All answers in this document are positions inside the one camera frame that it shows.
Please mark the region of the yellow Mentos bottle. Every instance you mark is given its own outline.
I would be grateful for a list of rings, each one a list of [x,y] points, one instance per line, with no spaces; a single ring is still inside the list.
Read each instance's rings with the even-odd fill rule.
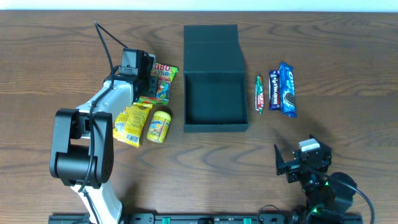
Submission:
[[[152,142],[163,143],[169,130],[170,122],[171,115],[164,111],[156,111],[149,125],[147,139]]]

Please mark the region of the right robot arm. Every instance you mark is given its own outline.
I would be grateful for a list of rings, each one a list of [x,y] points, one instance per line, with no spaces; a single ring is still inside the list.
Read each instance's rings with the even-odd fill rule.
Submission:
[[[294,158],[285,161],[277,146],[275,166],[277,175],[285,175],[287,182],[299,182],[306,205],[297,206],[286,223],[361,223],[362,218],[347,213],[358,193],[356,182],[342,172],[328,175],[332,163],[331,147],[313,135],[299,142]]]

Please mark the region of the blue Oreo cookie pack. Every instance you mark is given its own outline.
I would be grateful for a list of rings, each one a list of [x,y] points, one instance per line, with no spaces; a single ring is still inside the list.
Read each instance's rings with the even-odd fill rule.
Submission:
[[[279,67],[281,112],[292,118],[297,117],[293,66],[282,62]]]

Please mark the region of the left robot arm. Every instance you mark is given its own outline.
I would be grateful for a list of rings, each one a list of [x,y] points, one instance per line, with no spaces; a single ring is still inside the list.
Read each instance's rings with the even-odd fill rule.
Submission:
[[[76,192],[86,215],[51,215],[49,223],[121,223],[123,204],[109,181],[114,163],[113,124],[118,114],[148,91],[156,57],[124,48],[103,87],[75,109],[55,114],[50,174]]]

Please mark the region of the yellow Hacks candy bag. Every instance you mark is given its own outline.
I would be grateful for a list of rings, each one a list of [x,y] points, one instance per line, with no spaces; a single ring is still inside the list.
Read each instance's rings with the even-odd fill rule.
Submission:
[[[151,109],[152,105],[145,103],[134,103],[126,107],[115,120],[113,138],[139,147],[142,130]]]

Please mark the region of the Haribo gummy candy bag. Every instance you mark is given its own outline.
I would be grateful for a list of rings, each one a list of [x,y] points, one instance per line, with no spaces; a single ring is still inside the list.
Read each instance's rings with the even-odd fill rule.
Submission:
[[[150,74],[148,91],[140,96],[134,104],[168,105],[171,97],[172,80],[177,73],[177,67],[155,63]]]

